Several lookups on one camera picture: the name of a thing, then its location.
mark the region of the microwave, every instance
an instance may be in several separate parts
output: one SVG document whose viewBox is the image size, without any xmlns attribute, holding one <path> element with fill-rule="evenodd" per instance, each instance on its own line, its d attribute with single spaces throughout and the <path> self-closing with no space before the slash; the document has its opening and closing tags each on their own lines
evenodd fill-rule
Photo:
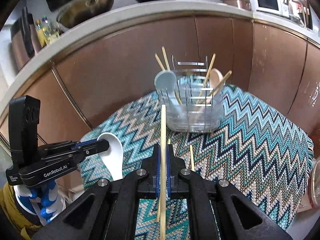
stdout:
<svg viewBox="0 0 320 240">
<path fill-rule="evenodd" d="M 284 0 L 257 0 L 257 11 L 289 17 L 289 9 Z"/>
</svg>

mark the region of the table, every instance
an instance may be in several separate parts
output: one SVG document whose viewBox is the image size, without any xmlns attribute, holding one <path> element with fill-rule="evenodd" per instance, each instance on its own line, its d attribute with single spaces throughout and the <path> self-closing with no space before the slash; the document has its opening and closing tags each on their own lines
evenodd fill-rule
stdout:
<svg viewBox="0 0 320 240">
<path fill-rule="evenodd" d="M 190 168 L 189 145 L 195 171 L 209 180 L 228 179 L 283 229 L 287 229 L 306 190 L 313 143 L 306 133 L 248 92 L 233 85 L 224 88 L 225 117 L 211 134 L 180 133 L 167 129 L 175 156 Z M 114 133 L 124 149 L 123 174 L 140 168 L 160 141 L 160 110 L 156 92 L 133 101 L 105 120 L 81 141 Z M 80 164 L 84 187 L 98 179 L 112 179 L 98 155 Z M 158 200 L 140 200 L 136 239 L 158 239 Z M 166 203 L 168 239 L 188 239 L 185 200 Z"/>
</svg>

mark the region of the blue and white glove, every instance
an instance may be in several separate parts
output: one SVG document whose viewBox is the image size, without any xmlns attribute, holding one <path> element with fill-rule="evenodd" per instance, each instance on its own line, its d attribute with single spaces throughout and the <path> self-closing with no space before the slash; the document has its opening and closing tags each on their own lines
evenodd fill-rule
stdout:
<svg viewBox="0 0 320 240">
<path fill-rule="evenodd" d="M 38 216 L 44 226 L 62 211 L 58 184 L 54 180 L 38 189 L 28 189 L 24 185 L 13 188 L 19 205 L 28 213 Z"/>
</svg>

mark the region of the screw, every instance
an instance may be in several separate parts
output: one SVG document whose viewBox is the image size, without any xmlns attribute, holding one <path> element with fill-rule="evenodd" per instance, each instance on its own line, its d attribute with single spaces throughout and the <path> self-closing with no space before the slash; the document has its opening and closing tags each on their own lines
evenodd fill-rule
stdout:
<svg viewBox="0 0 320 240">
<path fill-rule="evenodd" d="M 221 187 L 226 187 L 226 186 L 229 185 L 229 181 L 227 181 L 226 179 L 220 179 L 220 180 L 219 180 L 219 185 L 220 185 Z"/>
<path fill-rule="evenodd" d="M 189 170 L 189 169 L 182 169 L 180 172 L 181 172 L 182 175 L 189 175 L 189 174 L 191 173 L 191 170 Z"/>
<path fill-rule="evenodd" d="M 104 187 L 104 186 L 106 186 L 108 184 L 108 180 L 107 179 L 99 179 L 99 181 L 98 181 L 98 185 L 100 186 L 100 187 Z"/>
<path fill-rule="evenodd" d="M 145 170 L 145 169 L 138 169 L 137 170 L 137 174 L 139 175 L 139 176 L 143 176 L 143 175 L 145 175 L 147 173 L 147 171 Z"/>
</svg>

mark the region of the tablecloth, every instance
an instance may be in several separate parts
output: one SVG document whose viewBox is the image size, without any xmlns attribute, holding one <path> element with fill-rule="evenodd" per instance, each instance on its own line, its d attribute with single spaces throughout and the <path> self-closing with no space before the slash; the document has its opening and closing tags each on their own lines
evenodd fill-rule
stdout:
<svg viewBox="0 0 320 240">
<path fill-rule="evenodd" d="M 224 89 L 225 117 L 211 134 L 180 133 L 167 129 L 175 156 L 190 168 L 189 145 L 195 170 L 203 178 L 228 179 L 274 222 L 287 229 L 306 190 L 313 158 L 307 134 L 248 92 L 233 85 Z M 133 101 L 87 133 L 81 141 L 114 133 L 124 149 L 123 174 L 140 168 L 160 141 L 160 109 L 156 92 Z M 80 164 L 84 187 L 98 179 L 112 180 L 98 155 Z M 158 201 L 140 200 L 136 239 L 158 239 Z M 189 239 L 185 200 L 166 203 L 166 238 Z"/>
</svg>

